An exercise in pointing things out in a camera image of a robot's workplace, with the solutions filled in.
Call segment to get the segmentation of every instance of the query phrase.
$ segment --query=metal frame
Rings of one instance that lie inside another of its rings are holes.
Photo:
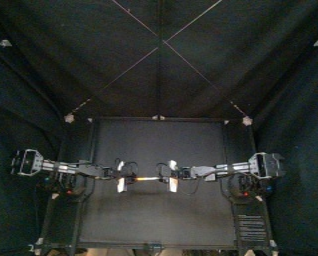
[[[98,118],[98,121],[103,120],[127,120],[127,121],[154,121],[150,118]],[[172,122],[215,122],[213,119],[182,119],[182,118],[171,118],[167,119],[166,121],[172,121]],[[95,154],[95,145],[96,145],[96,129],[98,123],[95,123],[91,126],[90,130],[90,159],[92,160],[94,154]],[[238,149],[238,145],[234,145],[234,143],[230,141],[230,134],[229,134],[229,126],[225,124],[223,126],[223,147],[225,147],[225,163],[230,163],[229,159],[229,152]],[[255,143],[253,140],[253,131],[251,127],[246,128],[246,135],[250,137],[250,145],[253,148],[253,152],[255,152]],[[76,204],[76,212],[75,212],[75,224],[74,224],[74,229],[71,233],[71,239],[70,243],[67,244],[60,244],[60,243],[54,243],[54,241],[50,241],[47,236],[48,236],[48,231],[51,229],[51,223],[52,223],[52,216],[54,216],[54,210],[56,206],[56,200],[52,198],[50,199],[48,202],[48,208],[47,208],[47,215],[46,215],[46,221],[43,225],[43,231],[42,231],[42,238],[39,239],[39,242],[36,244],[36,250],[42,249],[42,254],[40,255],[47,255],[50,250],[54,248],[63,248],[66,249],[67,253],[70,256],[75,255],[76,248],[119,248],[119,249],[138,249],[138,250],[148,250],[150,252],[158,252],[164,248],[176,248],[176,249],[191,249],[191,250],[238,250],[239,256],[243,256],[247,252],[249,249],[259,250],[265,252],[267,255],[271,255],[273,253],[273,248],[270,246],[270,241],[273,240],[271,238],[271,228],[270,228],[270,220],[269,220],[269,214],[267,214],[267,208],[266,208],[266,202],[258,202],[254,201],[254,203],[250,204],[243,204],[238,202],[231,203],[231,208],[233,208],[233,216],[234,216],[234,226],[235,226],[235,236],[237,240],[234,241],[234,246],[186,246],[186,245],[160,245],[156,243],[152,244],[118,244],[118,243],[99,243],[99,242],[80,242],[79,241],[79,234],[80,234],[80,227],[82,227],[82,213],[83,213],[83,208],[84,208],[84,202],[94,192],[94,186],[88,186],[90,189],[84,191],[84,193],[78,197],[70,200],[68,202]],[[246,243],[242,238],[242,233],[241,233],[241,218],[239,215],[243,215],[243,213],[249,212],[249,215],[255,213],[255,216],[261,216],[262,219],[262,228],[265,229],[266,235],[265,235],[265,241],[257,241],[254,246],[253,243],[249,244]]]

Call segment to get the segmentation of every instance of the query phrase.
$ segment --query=cable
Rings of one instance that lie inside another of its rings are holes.
[[[233,100],[225,95],[225,93],[221,91],[221,89],[215,86],[215,84],[207,79],[207,77],[201,73],[201,71],[194,67],[194,65],[187,61],[187,59],[182,56],[182,54],[174,49],[174,47],[168,44],[168,42],[215,8],[215,6],[218,6],[221,4],[223,0],[219,0],[217,3],[214,3],[207,9],[206,11],[203,11],[194,19],[191,22],[189,22],[178,31],[176,33],[167,39],[167,40],[162,40],[162,43],[166,44],[168,46],[168,48],[174,51],[174,53],[182,58],[182,60],[187,63],[187,65],[194,69],[194,71],[198,73],[198,75],[205,79],[205,81],[213,86],[213,88],[215,88],[218,90],[218,92],[221,93],[222,97],[229,101],[229,103],[231,104],[231,106],[241,112],[241,114],[246,117],[249,116],[246,114],[246,112],[239,108],[239,106],[233,102]],[[130,12],[130,10],[127,10],[122,4],[116,1],[112,0],[112,2],[119,6],[119,8],[124,11],[126,14],[128,14],[135,20],[136,22],[147,29],[147,31],[150,31],[156,37],[158,34],[151,30],[151,28],[140,21],[139,18],[135,17],[135,15]],[[120,77],[123,77],[123,75],[126,73],[128,73],[128,71],[138,66],[138,64],[159,49],[159,47],[156,47],[104,87],[100,88],[100,92],[116,81],[119,80]],[[76,113],[80,108],[94,99],[94,97],[96,97],[95,95],[91,96],[72,111],[70,114]]]
[[[126,162],[124,165],[131,166],[131,172],[135,173],[135,175],[139,174],[139,166],[136,162]]]
[[[195,189],[194,189],[193,192],[187,193],[187,192],[182,191],[182,189],[180,189],[180,193],[183,193],[183,194],[187,195],[187,196],[193,196],[193,195],[197,193],[197,191],[198,191],[199,182],[201,182],[201,179],[197,180],[197,186],[195,186]]]
[[[191,69],[198,73],[198,75],[205,79],[205,81],[209,83],[209,85],[217,89],[222,97],[229,101],[231,106],[242,113],[242,115],[246,117],[249,116],[246,112],[239,108],[239,106],[233,102],[233,100],[226,96],[226,94],[221,91],[219,87],[207,79],[207,77],[201,73],[201,71],[194,67],[194,65],[189,62],[189,60],[183,57],[183,55],[175,50],[175,48],[168,44],[167,41],[163,41],[163,43],[168,46],[168,48],[174,51],[174,53],[180,57],[180,59],[186,62],[186,64],[190,66]]]
[[[167,167],[167,164],[166,163],[158,163],[156,166],[155,166],[156,173],[158,173],[159,176],[162,176],[163,169],[160,168],[160,170],[159,170],[159,166],[166,166]]]

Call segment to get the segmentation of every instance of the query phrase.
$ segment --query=metal bracket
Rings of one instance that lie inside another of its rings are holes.
[[[162,246],[162,244],[150,244],[148,247],[150,247],[151,254],[152,254],[154,256],[160,255],[160,253],[162,253],[162,251],[163,251],[163,249],[164,249],[164,247]]]

